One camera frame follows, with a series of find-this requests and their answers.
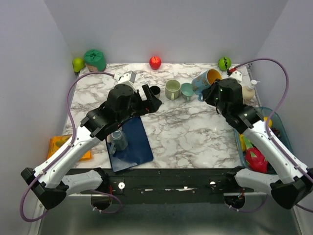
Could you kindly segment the blue mug with gold pattern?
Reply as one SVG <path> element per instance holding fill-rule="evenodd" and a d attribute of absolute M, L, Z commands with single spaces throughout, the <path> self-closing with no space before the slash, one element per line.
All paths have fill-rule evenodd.
<path fill-rule="evenodd" d="M 194 93 L 198 96 L 198 101 L 203 102 L 203 90 L 209 88 L 216 80 L 221 79 L 221 74 L 215 69 L 210 69 L 193 79 L 191 85 Z"/>

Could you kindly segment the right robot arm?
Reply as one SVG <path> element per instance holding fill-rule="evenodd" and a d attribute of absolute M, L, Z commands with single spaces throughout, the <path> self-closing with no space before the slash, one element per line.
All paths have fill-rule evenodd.
<path fill-rule="evenodd" d="M 272 196 L 285 209 L 291 209 L 312 192 L 313 170 L 282 144 L 254 107 L 243 103 L 242 86 L 236 79 L 215 81 L 202 91 L 202 97 L 231 127 L 254 144 L 276 172 L 270 175 L 236 167 L 225 179 L 229 191 L 251 188 Z"/>

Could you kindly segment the pale green mug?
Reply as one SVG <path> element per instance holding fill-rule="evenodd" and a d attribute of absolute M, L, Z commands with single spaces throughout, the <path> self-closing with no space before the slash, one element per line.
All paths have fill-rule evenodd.
<path fill-rule="evenodd" d="M 169 100 L 175 100 L 180 95 L 181 85 L 177 80 L 168 80 L 165 85 L 165 95 Z"/>

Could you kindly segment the teal mug with bird picture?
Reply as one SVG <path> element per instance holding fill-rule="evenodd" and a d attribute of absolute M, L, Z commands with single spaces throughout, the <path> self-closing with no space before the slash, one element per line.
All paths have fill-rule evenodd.
<path fill-rule="evenodd" d="M 180 88 L 180 93 L 186 101 L 190 101 L 195 94 L 191 83 L 183 83 Z"/>

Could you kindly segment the brown striped mug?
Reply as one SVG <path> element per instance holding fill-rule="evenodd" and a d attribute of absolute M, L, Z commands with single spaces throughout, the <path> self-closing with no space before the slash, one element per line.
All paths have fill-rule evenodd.
<path fill-rule="evenodd" d="M 151 86 L 150 90 L 156 98 L 160 98 L 161 89 L 159 86 Z"/>

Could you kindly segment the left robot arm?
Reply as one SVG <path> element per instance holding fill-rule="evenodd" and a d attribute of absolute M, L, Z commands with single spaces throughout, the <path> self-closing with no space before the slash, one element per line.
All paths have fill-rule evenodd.
<path fill-rule="evenodd" d="M 39 201 L 50 210 L 67 196 L 94 190 L 104 193 L 109 190 L 109 176 L 101 168 L 68 175 L 68 171 L 81 157 L 118 130 L 128 120 L 156 112 L 162 102 L 156 98 L 148 85 L 143 85 L 146 100 L 128 85 L 118 84 L 109 91 L 107 100 L 98 108 L 89 111 L 72 137 L 46 162 L 35 169 L 25 168 L 22 178 L 30 186 Z"/>

